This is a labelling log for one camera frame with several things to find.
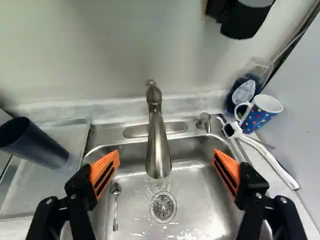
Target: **blue bottle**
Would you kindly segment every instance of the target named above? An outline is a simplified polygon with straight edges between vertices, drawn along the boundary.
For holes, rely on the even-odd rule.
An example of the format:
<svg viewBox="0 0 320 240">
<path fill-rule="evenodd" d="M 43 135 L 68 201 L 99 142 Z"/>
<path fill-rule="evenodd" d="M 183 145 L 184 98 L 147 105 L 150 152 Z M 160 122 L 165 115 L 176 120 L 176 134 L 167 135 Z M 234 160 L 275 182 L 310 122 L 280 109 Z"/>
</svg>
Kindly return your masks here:
<svg viewBox="0 0 320 240">
<path fill-rule="evenodd" d="M 273 70 L 273 64 L 253 58 L 245 67 L 245 74 L 240 76 L 233 84 L 225 100 L 226 110 L 234 114 L 236 105 L 249 101 L 259 94 Z M 238 113 L 244 114 L 246 106 L 238 108 Z"/>
</svg>

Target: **running water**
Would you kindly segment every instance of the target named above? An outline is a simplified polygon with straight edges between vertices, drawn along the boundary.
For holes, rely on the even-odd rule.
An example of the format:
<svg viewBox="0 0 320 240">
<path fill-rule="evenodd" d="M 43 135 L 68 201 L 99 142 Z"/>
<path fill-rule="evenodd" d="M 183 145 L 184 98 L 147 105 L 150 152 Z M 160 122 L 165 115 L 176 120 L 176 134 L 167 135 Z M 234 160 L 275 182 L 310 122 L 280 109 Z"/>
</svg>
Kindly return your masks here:
<svg viewBox="0 0 320 240">
<path fill-rule="evenodd" d="M 173 190 L 173 182 L 170 179 L 170 176 L 161 179 L 154 179 L 152 177 L 148 177 L 148 179 L 144 180 L 143 187 L 136 188 L 134 190 L 135 196 L 140 196 L 147 200 L 147 203 L 151 203 L 151 199 L 153 196 L 159 192 L 171 192 Z"/>
</svg>

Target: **mug handle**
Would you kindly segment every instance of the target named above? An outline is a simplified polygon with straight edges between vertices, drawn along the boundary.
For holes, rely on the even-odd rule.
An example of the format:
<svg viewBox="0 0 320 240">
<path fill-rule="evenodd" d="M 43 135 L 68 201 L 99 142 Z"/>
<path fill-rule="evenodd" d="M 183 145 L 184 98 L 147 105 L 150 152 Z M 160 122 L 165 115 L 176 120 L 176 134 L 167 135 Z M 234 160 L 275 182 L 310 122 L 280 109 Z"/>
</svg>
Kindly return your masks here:
<svg viewBox="0 0 320 240">
<path fill-rule="evenodd" d="M 245 102 L 239 103 L 237 106 L 235 106 L 235 108 L 234 108 L 234 117 L 238 122 L 241 122 L 241 119 L 237 115 L 237 109 L 239 107 L 241 107 L 241 106 L 248 106 L 248 108 L 251 108 L 252 107 L 252 103 L 250 103 L 249 101 L 245 101 Z"/>
</svg>

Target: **dark blue cup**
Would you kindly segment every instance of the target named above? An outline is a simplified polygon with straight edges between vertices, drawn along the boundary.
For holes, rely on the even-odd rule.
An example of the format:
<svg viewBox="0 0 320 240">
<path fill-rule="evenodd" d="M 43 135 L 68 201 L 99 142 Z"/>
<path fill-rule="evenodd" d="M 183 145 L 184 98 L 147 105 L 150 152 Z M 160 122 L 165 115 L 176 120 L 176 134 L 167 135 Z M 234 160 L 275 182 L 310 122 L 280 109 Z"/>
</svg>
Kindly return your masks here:
<svg viewBox="0 0 320 240">
<path fill-rule="evenodd" d="M 248 106 L 242 118 L 237 115 L 240 106 Z M 282 112 L 282 103 L 266 94 L 256 95 L 252 102 L 242 102 L 234 108 L 234 116 L 239 121 L 239 125 L 244 134 L 251 134 L 255 130 L 262 128 L 267 122 Z"/>
</svg>

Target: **faucet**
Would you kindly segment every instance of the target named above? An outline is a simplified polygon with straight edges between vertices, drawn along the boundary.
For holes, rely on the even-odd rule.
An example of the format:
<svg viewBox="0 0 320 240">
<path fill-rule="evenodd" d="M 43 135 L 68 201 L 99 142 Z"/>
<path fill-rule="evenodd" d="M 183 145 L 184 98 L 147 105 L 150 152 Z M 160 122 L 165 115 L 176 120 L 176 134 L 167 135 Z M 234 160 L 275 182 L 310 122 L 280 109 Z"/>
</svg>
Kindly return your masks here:
<svg viewBox="0 0 320 240">
<path fill-rule="evenodd" d="M 161 179 L 167 177 L 172 169 L 166 128 L 162 117 L 162 94 L 154 80 L 148 80 L 146 87 L 149 125 L 145 171 L 150 177 Z"/>
</svg>

